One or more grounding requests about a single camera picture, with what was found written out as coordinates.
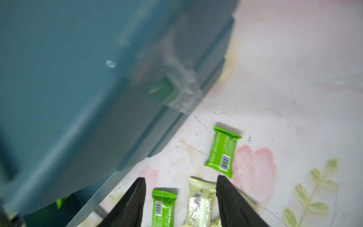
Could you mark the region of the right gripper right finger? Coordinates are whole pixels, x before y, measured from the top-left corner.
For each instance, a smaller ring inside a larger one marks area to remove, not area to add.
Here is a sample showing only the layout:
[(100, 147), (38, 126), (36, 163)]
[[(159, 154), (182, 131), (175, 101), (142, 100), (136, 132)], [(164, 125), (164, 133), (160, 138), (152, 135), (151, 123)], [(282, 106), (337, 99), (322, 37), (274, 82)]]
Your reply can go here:
[(218, 176), (216, 196), (222, 227), (268, 227), (227, 177)]

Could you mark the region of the green cookie packet front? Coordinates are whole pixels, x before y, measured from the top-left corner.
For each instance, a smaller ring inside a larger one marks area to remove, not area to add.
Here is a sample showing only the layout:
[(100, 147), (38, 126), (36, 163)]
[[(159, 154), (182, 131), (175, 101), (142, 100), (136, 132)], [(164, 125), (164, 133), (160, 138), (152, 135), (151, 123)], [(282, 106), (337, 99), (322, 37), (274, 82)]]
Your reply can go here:
[(56, 201), (56, 206), (57, 206), (57, 209), (58, 210), (62, 207), (62, 205), (65, 203), (65, 201), (66, 201), (67, 198), (68, 198), (68, 196)]

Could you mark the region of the teal drawer cabinet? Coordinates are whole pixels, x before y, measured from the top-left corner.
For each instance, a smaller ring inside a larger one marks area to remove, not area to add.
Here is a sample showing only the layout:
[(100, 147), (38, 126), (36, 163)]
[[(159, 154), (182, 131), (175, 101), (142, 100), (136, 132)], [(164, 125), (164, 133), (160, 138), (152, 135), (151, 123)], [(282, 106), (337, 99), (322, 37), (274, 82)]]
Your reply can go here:
[(1, 226), (98, 211), (220, 77), (237, 6), (1, 1)]

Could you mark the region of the yellow cookie packet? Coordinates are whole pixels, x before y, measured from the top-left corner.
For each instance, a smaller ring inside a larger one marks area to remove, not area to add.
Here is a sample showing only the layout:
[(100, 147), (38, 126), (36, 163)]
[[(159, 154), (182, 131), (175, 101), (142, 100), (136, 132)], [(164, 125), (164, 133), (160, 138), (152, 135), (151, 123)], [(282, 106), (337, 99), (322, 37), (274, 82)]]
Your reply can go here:
[(189, 179), (189, 204), (183, 227), (209, 227), (216, 185), (195, 178)]

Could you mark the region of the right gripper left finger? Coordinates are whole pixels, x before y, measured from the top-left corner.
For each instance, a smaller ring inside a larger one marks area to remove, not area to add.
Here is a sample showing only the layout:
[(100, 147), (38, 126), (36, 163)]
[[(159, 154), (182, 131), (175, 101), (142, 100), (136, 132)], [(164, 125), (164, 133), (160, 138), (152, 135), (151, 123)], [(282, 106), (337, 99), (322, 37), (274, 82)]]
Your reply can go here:
[(140, 227), (146, 190), (145, 178), (137, 178), (98, 227)]

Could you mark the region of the green cookie packet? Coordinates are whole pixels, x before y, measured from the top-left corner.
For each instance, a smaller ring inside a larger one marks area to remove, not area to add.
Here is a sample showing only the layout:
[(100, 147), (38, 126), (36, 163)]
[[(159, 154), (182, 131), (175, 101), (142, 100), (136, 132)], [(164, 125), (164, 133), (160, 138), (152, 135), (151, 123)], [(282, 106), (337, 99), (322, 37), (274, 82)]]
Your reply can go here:
[(154, 189), (152, 227), (174, 227), (175, 202), (177, 195)]
[(65, 201), (66, 201), (67, 198), (68, 198), (68, 196), (56, 201), (56, 206), (57, 206), (57, 209), (58, 210), (62, 207), (62, 205), (65, 203)]
[(210, 167), (232, 179), (233, 158), (237, 141), (242, 136), (229, 132), (226, 129), (215, 126), (215, 137), (211, 148), (209, 160), (205, 166)]

